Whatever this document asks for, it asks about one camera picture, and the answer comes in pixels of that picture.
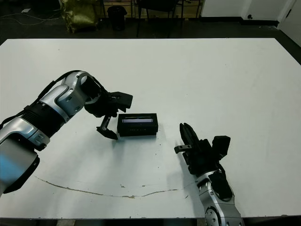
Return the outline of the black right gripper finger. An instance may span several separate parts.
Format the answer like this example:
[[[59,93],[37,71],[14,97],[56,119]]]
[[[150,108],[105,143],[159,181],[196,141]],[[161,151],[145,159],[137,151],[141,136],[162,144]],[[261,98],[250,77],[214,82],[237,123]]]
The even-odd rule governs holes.
[[[192,141],[192,127],[187,123],[180,123],[180,135],[185,145],[191,145]]]
[[[187,123],[184,124],[184,136],[185,145],[194,145],[199,141],[194,129]]]

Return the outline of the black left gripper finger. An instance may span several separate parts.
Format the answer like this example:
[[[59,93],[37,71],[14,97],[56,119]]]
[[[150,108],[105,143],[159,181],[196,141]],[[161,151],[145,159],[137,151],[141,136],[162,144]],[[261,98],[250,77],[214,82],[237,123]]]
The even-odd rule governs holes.
[[[117,140],[118,139],[117,134],[108,129],[108,124],[110,122],[110,119],[111,119],[110,116],[105,116],[101,125],[96,127],[96,130],[106,138]]]

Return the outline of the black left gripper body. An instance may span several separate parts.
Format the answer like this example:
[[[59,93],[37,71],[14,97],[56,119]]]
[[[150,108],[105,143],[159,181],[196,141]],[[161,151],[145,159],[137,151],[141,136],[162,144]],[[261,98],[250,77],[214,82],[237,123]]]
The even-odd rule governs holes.
[[[115,98],[112,97],[111,93],[103,92],[94,103],[86,104],[86,111],[95,117],[116,117],[118,109]]]

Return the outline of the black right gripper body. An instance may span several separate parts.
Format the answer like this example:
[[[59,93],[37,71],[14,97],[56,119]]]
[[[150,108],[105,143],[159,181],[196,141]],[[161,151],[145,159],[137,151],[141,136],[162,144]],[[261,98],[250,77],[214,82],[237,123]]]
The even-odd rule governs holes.
[[[210,171],[217,171],[216,160],[212,156],[212,147],[207,139],[199,140],[188,145],[179,145],[174,148],[176,154],[182,153],[188,166],[189,173],[201,176]]]

